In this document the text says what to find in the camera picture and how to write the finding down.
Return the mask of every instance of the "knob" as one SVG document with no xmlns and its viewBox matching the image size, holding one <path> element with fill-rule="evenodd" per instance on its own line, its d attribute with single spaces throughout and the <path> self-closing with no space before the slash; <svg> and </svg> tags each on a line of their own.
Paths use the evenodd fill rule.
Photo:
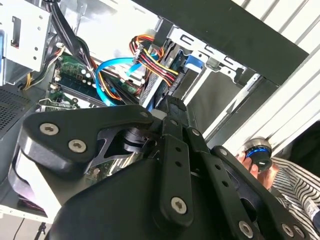
<svg viewBox="0 0 320 240">
<path fill-rule="evenodd" d="M 246 158 L 251 158 L 252 164 L 258 166 L 258 171 L 263 172 L 272 166 L 271 145 L 262 138 L 254 138 L 247 141 L 241 148 Z"/>
</svg>

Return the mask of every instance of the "yellow wire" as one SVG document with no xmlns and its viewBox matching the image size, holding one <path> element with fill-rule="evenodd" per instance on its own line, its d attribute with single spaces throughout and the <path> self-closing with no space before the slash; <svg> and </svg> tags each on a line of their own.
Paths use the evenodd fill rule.
<svg viewBox="0 0 320 240">
<path fill-rule="evenodd" d="M 165 69 L 166 71 L 168 71 L 168 72 L 170 72 L 170 73 L 173 73 L 173 74 L 175 74 L 175 75 L 178 75 L 178 74 L 179 74 L 178 72 L 176 72 L 176 71 L 174 71 L 174 70 L 172 70 L 172 69 L 170 69 L 170 68 L 167 68 L 167 67 L 161 65 L 160 63 L 158 63 L 158 62 L 148 53 L 147 50 L 143 49 L 143 51 L 144 51 L 145 54 L 152 60 L 152 62 L 153 62 L 154 64 L 158 65 L 160 68 L 163 68 L 163 69 Z"/>
<path fill-rule="evenodd" d="M 98 66 L 97 66 L 97 64 L 95 63 L 95 61 L 94 61 L 92 58 L 91 58 L 91 60 L 92 60 L 92 63 L 94 64 L 95 68 L 97 68 Z M 106 83 L 105 83 L 105 81 L 104 81 L 104 79 L 103 79 L 103 77 L 102 77 L 101 72 L 99 72 L 98 78 L 100 79 L 100 82 L 101 82 L 101 84 L 102 84 L 102 87 L 104 88 L 104 90 L 106 91 L 106 93 L 107 93 L 111 98 L 117 99 L 117 100 L 120 100 L 120 99 L 121 99 L 121 98 L 115 96 L 115 95 L 108 89 L 108 87 L 107 87 L 107 85 L 106 85 Z"/>
<path fill-rule="evenodd" d="M 168 80 L 166 80 L 163 76 L 159 75 L 158 73 L 156 73 L 155 71 L 153 71 L 150 67 L 148 67 L 145 63 L 143 63 L 142 61 L 140 62 L 143 66 L 145 66 L 148 70 L 150 70 L 152 73 L 154 73 L 155 75 L 157 75 L 158 77 L 162 78 L 166 84 L 168 84 L 168 86 L 171 86 L 171 84 L 168 82 Z"/>
<path fill-rule="evenodd" d="M 27 90 L 28 87 L 31 84 L 31 73 L 28 73 L 28 75 L 26 76 L 26 82 L 25 82 L 25 87 L 23 88 L 23 90 Z"/>
</svg>

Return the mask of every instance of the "black panel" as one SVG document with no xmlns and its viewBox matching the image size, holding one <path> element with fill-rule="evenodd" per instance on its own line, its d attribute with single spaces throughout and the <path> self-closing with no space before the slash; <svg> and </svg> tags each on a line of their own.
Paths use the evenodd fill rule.
<svg viewBox="0 0 320 240">
<path fill-rule="evenodd" d="M 247 100 L 232 114 L 207 143 L 208 147 L 211 149 L 216 145 L 223 145 L 276 90 L 277 86 L 272 82 L 266 79 L 260 80 L 260 84 Z"/>
<path fill-rule="evenodd" d="M 231 0 L 133 0 L 281 85 L 308 53 Z"/>
</svg>

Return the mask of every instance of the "cable bundle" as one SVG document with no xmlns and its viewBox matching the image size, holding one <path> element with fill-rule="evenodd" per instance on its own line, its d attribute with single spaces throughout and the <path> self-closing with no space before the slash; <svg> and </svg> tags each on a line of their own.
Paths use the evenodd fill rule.
<svg viewBox="0 0 320 240">
<path fill-rule="evenodd" d="M 47 11 L 52 13 L 52 24 L 62 43 L 80 63 L 84 64 L 87 67 L 92 78 L 96 79 L 96 69 L 98 68 L 98 66 L 90 57 L 90 51 L 86 42 L 75 35 L 64 15 L 62 14 L 58 5 L 58 2 L 60 0 L 43 1 L 47 3 Z M 105 81 L 101 74 L 98 75 L 97 79 L 99 81 L 99 84 L 103 87 L 104 91 L 112 99 L 121 100 L 119 96 L 111 91 L 111 88 L 114 88 L 114 84 L 111 80 L 106 79 Z"/>
<path fill-rule="evenodd" d="M 147 68 L 146 79 L 148 80 L 151 73 L 156 74 L 161 77 L 168 86 L 171 86 L 175 81 L 178 72 L 167 68 L 160 64 L 160 61 L 164 57 L 164 49 L 161 47 L 160 49 L 155 49 L 158 60 L 155 60 L 151 54 L 147 51 L 147 47 L 154 41 L 154 37 L 150 35 L 139 35 L 135 36 L 130 44 L 130 50 L 132 54 L 135 56 L 135 59 L 143 66 Z"/>
</svg>

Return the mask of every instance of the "floor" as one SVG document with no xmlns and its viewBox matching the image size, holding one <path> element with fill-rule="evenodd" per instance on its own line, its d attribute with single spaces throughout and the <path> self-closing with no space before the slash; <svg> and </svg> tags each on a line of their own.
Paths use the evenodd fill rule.
<svg viewBox="0 0 320 240">
<path fill-rule="evenodd" d="M 22 221 L 22 218 L 4 214 L 0 219 L 0 239 L 13 240 L 14 235 Z M 21 225 L 15 240 L 34 240 L 41 222 L 25 219 Z M 50 225 L 46 224 L 46 233 Z M 41 235 L 39 240 L 44 240 L 45 235 Z"/>
</svg>

